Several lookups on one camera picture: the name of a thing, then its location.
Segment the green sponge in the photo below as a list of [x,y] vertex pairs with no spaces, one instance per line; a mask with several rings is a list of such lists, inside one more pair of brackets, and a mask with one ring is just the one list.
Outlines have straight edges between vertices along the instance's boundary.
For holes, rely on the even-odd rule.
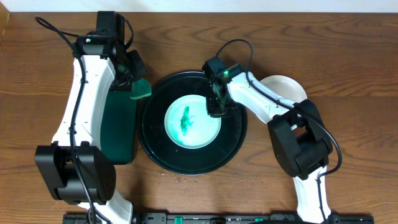
[[152,88],[150,83],[141,78],[140,80],[132,83],[132,88],[130,92],[130,99],[139,100],[141,98],[145,98],[151,96]]

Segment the stained white plate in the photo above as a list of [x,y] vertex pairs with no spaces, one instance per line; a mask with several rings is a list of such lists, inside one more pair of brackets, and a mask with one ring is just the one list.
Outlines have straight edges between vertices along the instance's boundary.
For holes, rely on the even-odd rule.
[[294,79],[283,75],[272,75],[260,81],[278,95],[300,103],[307,99],[304,88]]
[[221,119],[208,115],[204,96],[185,95],[168,107],[164,126],[168,137],[176,145],[198,149],[216,139],[221,129]]

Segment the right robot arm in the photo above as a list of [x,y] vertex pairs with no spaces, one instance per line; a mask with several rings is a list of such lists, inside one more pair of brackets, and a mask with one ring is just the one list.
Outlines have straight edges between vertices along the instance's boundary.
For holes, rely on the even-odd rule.
[[243,105],[267,124],[275,158],[294,180],[298,216],[307,223],[326,223],[331,210],[325,177],[336,143],[303,88],[285,76],[259,81],[240,65],[204,72],[213,91],[207,97],[208,114],[223,117]]

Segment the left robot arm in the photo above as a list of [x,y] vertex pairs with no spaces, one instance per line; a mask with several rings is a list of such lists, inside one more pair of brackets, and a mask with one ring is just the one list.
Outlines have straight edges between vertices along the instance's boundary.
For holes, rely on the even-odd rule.
[[116,164],[132,158],[136,97],[145,72],[131,42],[86,35],[73,44],[73,81],[62,121],[35,163],[55,200],[86,210],[87,223],[133,223],[116,190]]

